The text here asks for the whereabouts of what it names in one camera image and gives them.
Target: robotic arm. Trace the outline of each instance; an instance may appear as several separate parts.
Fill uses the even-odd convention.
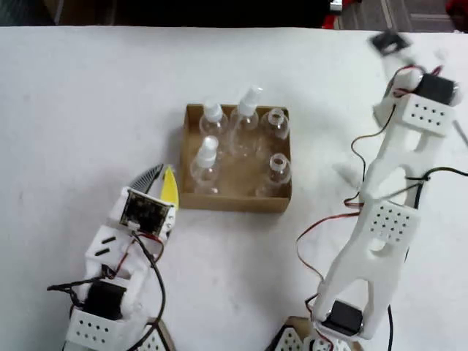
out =
[[[377,120],[388,123],[385,139],[361,188],[364,205],[358,222],[320,284],[313,307],[314,327],[330,339],[370,339],[384,317],[420,223],[416,199],[422,184],[410,179],[423,177],[433,167],[453,122],[450,105],[459,100],[453,81],[408,66],[397,72],[383,101],[374,107]],[[411,132],[420,133],[419,144],[412,151],[405,148]],[[380,184],[398,167],[407,178],[407,198],[402,205],[377,196]],[[372,248],[376,239],[382,244],[378,250]],[[363,311],[336,300],[357,279],[368,283],[369,300]]]
[[[86,283],[48,288],[68,292],[74,302],[63,350],[170,349],[159,327],[165,293],[156,268],[178,207],[170,167],[161,199],[146,194],[162,168],[122,189],[85,254]]]

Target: white spray nozzle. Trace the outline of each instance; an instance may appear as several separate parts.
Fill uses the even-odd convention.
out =
[[[197,153],[197,163],[200,167],[209,168],[216,161],[216,152],[218,149],[218,139],[212,135],[203,139],[201,147]]]
[[[207,101],[203,104],[203,113],[206,119],[210,122],[219,122],[222,118],[222,109],[220,104],[216,104],[212,101]]]
[[[251,116],[257,109],[260,95],[263,89],[259,86],[251,86],[239,103],[239,113],[243,116]]]

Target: cardboard box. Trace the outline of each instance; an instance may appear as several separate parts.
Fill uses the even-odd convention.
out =
[[[234,108],[235,105],[222,105],[228,118]],[[257,113],[261,117],[272,108],[274,107],[259,106]],[[289,118],[287,109],[281,109]],[[280,197],[256,197],[255,189],[266,174],[268,162],[260,162],[255,157],[236,159],[227,154],[221,160],[219,195],[194,193],[195,183],[190,176],[190,163],[202,143],[203,137],[198,126],[202,115],[202,105],[187,105],[181,153],[180,206],[214,211],[284,212],[291,200],[292,182],[284,187]],[[289,135],[282,144],[281,152],[291,160]]]

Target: table surface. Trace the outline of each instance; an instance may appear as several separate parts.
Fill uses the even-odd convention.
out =
[[[214,97],[236,103],[250,83],[262,105],[290,111],[293,194],[282,215],[178,212],[160,268],[164,321],[179,350],[263,350],[287,316],[306,316],[317,277],[295,238],[346,212],[359,174],[356,135],[378,127],[371,106],[387,77],[370,32],[312,29],[58,27],[0,29],[0,348],[59,350],[69,300],[49,284],[83,275],[83,255],[120,188],[157,162],[177,164],[184,108]],[[468,36],[411,34],[443,74],[468,84]],[[468,130],[468,102],[457,108]],[[358,148],[371,160],[381,138]],[[468,168],[452,133],[437,165]],[[464,350],[468,274],[467,179],[434,175],[423,221],[393,299],[394,350]],[[322,272],[355,219],[318,227],[301,252]],[[359,292],[350,297],[362,298]],[[388,322],[364,342],[386,350]]]

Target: clear plastic bottle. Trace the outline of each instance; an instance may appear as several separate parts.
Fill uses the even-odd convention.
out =
[[[203,137],[213,135],[218,139],[218,158],[222,158],[227,150],[229,120],[221,109],[220,104],[207,101],[203,105],[203,116],[199,122],[200,134]]]
[[[260,185],[255,190],[258,197],[280,196],[291,180],[291,164],[284,154],[274,154],[269,168]]]
[[[256,109],[262,91],[252,86],[231,113],[230,151],[233,156],[248,157],[257,151],[259,118]]]
[[[218,140],[209,135],[203,139],[197,156],[190,165],[190,175],[195,183],[196,194],[219,194],[217,181],[219,165],[216,162]]]
[[[281,152],[290,132],[289,121],[281,108],[274,108],[260,119],[257,157],[267,160]]]

